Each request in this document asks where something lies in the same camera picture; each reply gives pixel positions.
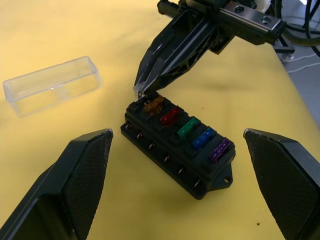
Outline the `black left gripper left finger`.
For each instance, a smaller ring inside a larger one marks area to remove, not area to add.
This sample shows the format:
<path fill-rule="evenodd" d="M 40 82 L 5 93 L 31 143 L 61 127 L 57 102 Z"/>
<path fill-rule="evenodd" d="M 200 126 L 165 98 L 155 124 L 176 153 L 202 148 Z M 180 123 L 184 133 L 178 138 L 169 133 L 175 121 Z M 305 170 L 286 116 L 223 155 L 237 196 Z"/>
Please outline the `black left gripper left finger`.
<path fill-rule="evenodd" d="M 107 172 L 110 128 L 69 142 L 0 229 L 2 240 L 87 239 Z"/>

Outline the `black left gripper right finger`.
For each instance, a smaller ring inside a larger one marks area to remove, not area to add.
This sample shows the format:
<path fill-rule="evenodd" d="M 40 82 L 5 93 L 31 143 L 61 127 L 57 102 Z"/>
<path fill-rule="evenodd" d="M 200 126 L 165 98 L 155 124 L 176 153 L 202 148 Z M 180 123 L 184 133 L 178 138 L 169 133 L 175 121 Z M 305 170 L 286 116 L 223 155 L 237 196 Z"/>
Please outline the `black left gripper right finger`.
<path fill-rule="evenodd" d="M 260 192 L 286 240 L 320 238 L 320 163 L 298 141 L 247 128 Z"/>

